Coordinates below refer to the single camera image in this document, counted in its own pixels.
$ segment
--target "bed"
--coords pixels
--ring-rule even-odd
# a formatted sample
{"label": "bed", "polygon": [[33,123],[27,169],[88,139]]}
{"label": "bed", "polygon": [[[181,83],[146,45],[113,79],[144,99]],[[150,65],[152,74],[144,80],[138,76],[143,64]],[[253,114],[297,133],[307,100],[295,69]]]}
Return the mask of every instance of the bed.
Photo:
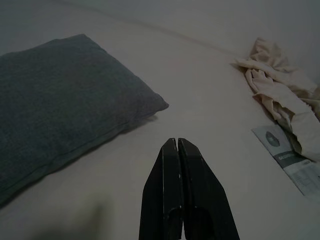
{"label": "bed", "polygon": [[319,239],[320,206],[251,132],[274,122],[234,55],[85,7],[31,2],[4,3],[0,55],[86,34],[170,107],[26,188],[0,209],[2,240],[138,239],[144,184],[162,144],[178,137],[223,185],[241,239]]}

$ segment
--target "pillow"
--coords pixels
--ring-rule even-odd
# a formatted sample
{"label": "pillow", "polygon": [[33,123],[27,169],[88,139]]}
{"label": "pillow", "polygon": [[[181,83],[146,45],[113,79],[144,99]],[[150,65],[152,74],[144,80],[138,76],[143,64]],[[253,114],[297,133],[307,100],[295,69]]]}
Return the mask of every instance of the pillow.
{"label": "pillow", "polygon": [[169,105],[85,35],[0,56],[0,204]]}

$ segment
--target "gray pillow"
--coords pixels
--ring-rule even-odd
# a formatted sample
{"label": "gray pillow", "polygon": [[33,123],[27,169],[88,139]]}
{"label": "gray pillow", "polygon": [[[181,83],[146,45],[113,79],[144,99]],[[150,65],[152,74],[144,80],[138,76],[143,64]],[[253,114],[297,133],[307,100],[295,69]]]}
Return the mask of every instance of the gray pillow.
{"label": "gray pillow", "polygon": [[169,105],[85,35],[0,57],[0,204]]}

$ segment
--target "mattress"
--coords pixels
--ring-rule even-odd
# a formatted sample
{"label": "mattress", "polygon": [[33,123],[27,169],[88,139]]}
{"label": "mattress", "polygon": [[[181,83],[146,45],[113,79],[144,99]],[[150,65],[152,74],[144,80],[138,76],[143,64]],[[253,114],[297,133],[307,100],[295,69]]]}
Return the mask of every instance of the mattress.
{"label": "mattress", "polygon": [[1,4],[0,55],[83,33],[170,104],[21,192],[0,209],[2,240],[138,239],[144,184],[162,144],[178,137],[223,185],[241,239],[319,239],[320,206],[251,132],[274,122],[232,54],[62,2]]}

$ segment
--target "paper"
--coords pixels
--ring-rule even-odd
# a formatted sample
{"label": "paper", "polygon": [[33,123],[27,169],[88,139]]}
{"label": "paper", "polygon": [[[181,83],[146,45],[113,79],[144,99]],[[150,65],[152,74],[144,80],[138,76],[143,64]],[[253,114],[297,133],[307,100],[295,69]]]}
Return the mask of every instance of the paper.
{"label": "paper", "polygon": [[300,192],[320,203],[320,168],[297,154],[279,125],[252,130]]}

